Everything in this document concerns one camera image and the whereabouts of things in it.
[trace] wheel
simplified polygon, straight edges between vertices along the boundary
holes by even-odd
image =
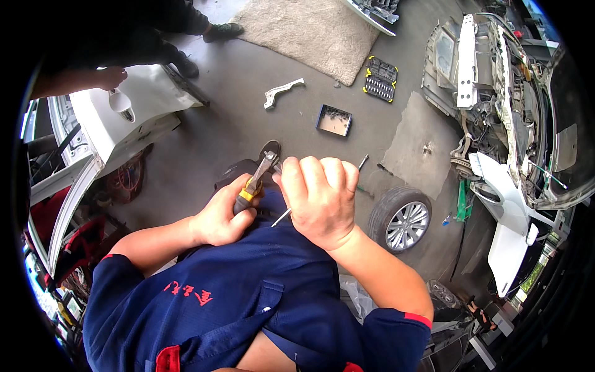
[[[432,205],[421,191],[399,186],[387,191],[376,203],[368,220],[368,232],[391,253],[413,247],[430,226]]]

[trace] metal rod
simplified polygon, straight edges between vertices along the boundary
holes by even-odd
[[[366,154],[366,156],[364,157],[364,159],[362,160],[361,163],[359,163],[359,167],[358,170],[362,170],[362,167],[364,166],[364,163],[366,162],[366,160],[368,160],[369,156],[368,154]]]
[[[568,186],[566,186],[565,184],[563,184],[559,179],[557,179],[556,177],[554,177],[554,175],[550,172],[548,172],[547,170],[541,168],[539,165],[535,164],[534,162],[532,162],[531,160],[528,160],[529,164],[532,164],[535,168],[539,169],[540,171],[542,171],[543,173],[546,174],[546,176],[551,177],[554,181],[558,182],[560,184],[560,186],[564,187],[564,189],[568,189]]]
[[[288,209],[287,209],[287,211],[285,211],[285,212],[284,212],[284,213],[281,215],[281,217],[279,217],[279,218],[277,219],[277,221],[273,222],[273,224],[271,225],[271,227],[275,227],[275,226],[276,226],[276,225],[277,225],[279,222],[281,222],[281,220],[282,220],[282,219],[284,219],[284,218],[285,218],[285,216],[286,216],[286,215],[290,214],[290,213],[291,213],[291,211],[292,211],[292,209],[291,209],[291,208],[288,208]]]

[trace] green object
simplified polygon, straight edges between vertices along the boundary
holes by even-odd
[[[459,200],[456,204],[455,221],[463,222],[471,215],[473,209],[474,194],[469,192],[469,180],[461,180],[459,182]]]

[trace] hand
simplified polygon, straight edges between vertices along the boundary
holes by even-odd
[[[273,180],[292,209],[296,230],[325,251],[332,251],[349,240],[355,227],[358,178],[358,169],[346,161],[289,157],[283,163],[283,175],[275,174]]]
[[[103,70],[97,70],[96,87],[103,90],[112,90],[117,88],[127,77],[128,73],[122,67],[110,66]]]
[[[225,245],[237,242],[242,237],[246,228],[254,222],[256,209],[248,208],[234,216],[233,205],[250,177],[250,174],[242,174],[234,182],[222,187],[199,214],[189,218],[188,226],[194,246]],[[262,195],[256,196],[252,205],[257,206],[261,198]]]

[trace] pliers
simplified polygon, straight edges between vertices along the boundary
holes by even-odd
[[[242,191],[236,196],[236,203],[233,205],[234,215],[252,205],[252,200],[262,190],[262,177],[271,169],[281,173],[282,168],[279,163],[279,156],[273,151],[267,151],[254,175],[246,182],[246,187],[242,188]]]

